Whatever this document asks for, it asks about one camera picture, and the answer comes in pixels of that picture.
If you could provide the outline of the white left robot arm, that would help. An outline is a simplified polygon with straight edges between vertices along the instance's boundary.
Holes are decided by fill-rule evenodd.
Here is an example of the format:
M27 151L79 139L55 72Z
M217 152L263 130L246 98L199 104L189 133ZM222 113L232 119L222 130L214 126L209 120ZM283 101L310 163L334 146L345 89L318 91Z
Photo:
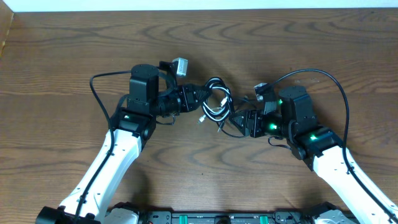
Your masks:
M44 207L36 223L104 223L109 204L130 165L152 136L159 116L196 110L211 95L208 85L178 85L186 69L177 62L140 64L128 72L129 94L110 116L108 132L90 168L58 208Z

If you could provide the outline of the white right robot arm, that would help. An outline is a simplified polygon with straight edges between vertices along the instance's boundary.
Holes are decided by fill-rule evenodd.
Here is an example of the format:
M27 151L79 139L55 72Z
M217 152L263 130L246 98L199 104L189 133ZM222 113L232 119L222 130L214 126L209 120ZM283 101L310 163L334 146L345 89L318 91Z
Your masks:
M360 223L397 223L397 205L363 172L342 139L319 124L305 87L274 93L262 86L256 93L263 109L242 110L229 118L244 136L286 139L291 153L339 195Z

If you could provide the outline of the cardboard box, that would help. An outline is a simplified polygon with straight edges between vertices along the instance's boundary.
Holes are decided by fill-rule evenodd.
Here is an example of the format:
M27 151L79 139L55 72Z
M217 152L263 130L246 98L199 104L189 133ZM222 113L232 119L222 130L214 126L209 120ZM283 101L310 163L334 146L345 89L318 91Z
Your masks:
M1 0L0 2L0 53L3 54L9 30L14 18L14 12Z

